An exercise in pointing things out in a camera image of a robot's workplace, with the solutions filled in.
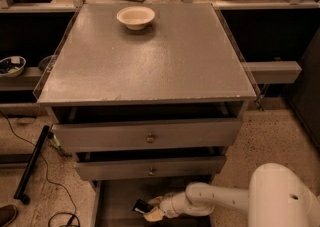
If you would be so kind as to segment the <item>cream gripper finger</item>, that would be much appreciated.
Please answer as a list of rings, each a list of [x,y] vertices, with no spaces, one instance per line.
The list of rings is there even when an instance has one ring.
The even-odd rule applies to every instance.
[[[149,203],[150,205],[159,205],[159,204],[162,202],[162,200],[163,200],[163,197],[162,197],[162,196],[157,196],[157,197],[149,200],[148,203]]]
[[[158,222],[163,219],[164,214],[159,207],[154,207],[150,212],[144,213],[143,216],[148,222]]]

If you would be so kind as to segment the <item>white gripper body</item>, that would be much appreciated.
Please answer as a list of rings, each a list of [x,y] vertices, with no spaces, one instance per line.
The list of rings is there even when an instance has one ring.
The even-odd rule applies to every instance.
[[[171,192],[163,196],[159,208],[167,218],[176,218],[185,215],[189,201],[184,192]]]

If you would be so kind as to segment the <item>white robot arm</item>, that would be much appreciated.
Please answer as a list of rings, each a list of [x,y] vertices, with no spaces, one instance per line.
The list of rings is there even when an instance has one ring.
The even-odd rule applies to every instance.
[[[149,222],[181,215],[208,216],[219,205],[248,216],[248,227],[320,227],[320,200],[290,169],[276,163],[259,166],[247,189],[194,182],[182,192],[150,201]]]

